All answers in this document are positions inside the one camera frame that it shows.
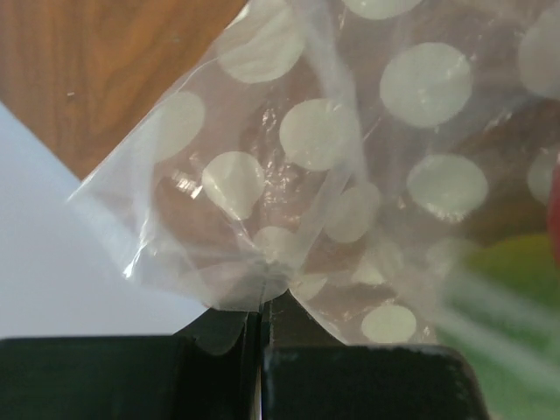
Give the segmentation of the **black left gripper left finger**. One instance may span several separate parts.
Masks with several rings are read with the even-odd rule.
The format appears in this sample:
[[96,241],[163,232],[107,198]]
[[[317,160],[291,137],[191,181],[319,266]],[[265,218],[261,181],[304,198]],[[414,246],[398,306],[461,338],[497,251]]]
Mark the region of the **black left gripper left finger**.
[[249,419],[261,316],[208,310],[171,335],[1,341],[3,419]]

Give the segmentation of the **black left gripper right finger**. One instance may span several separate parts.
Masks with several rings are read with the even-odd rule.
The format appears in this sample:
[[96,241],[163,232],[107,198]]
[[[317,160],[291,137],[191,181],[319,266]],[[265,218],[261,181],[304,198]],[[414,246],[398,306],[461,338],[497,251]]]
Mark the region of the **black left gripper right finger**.
[[484,420],[473,370],[434,345],[345,346],[290,293],[262,308],[262,418]]

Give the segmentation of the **clear zip top bag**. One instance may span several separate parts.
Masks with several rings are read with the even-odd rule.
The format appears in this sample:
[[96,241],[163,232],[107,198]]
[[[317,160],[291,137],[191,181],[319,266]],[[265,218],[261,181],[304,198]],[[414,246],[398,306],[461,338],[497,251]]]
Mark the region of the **clear zip top bag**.
[[556,1],[249,1],[71,196],[123,278],[432,341],[448,270],[546,228]]

